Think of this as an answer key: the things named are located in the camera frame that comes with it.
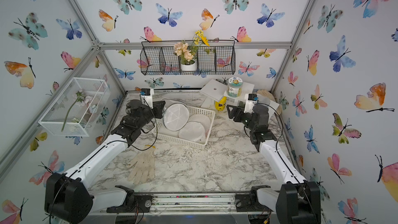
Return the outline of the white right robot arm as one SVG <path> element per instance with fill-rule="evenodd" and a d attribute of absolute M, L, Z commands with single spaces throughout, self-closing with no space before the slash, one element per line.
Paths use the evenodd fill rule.
<path fill-rule="evenodd" d="M 244 125 L 251 143 L 267 160 L 281 184 L 279 190 L 253 188 L 255 201 L 273 211 L 281 224 L 321 223 L 320 189 L 308 181 L 280 150 L 278 139 L 268 127 L 269 106 L 257 103 L 249 112 L 227 106 L 229 118 Z"/>

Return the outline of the white mesh laundry bag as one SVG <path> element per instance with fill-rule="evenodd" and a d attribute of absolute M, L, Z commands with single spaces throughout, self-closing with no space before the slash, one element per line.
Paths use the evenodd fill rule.
<path fill-rule="evenodd" d="M 174 103 L 163 112 L 163 124 L 169 131 L 179 131 L 188 122 L 190 113 L 182 103 Z"/>

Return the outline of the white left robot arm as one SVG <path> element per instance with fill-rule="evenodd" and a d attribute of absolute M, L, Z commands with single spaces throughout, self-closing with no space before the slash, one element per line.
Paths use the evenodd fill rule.
<path fill-rule="evenodd" d="M 134 191 L 117 186 L 104 192 L 89 192 L 98 174 L 121 152 L 131 147 L 148 123 L 157 125 L 163 117 L 165 101 L 131 100 L 127 114 L 106 140 L 68 171 L 54 172 L 47 180 L 44 209 L 50 219 L 70 224 L 81 223 L 89 214 L 108 209 L 113 213 L 131 213 L 138 209 Z"/>

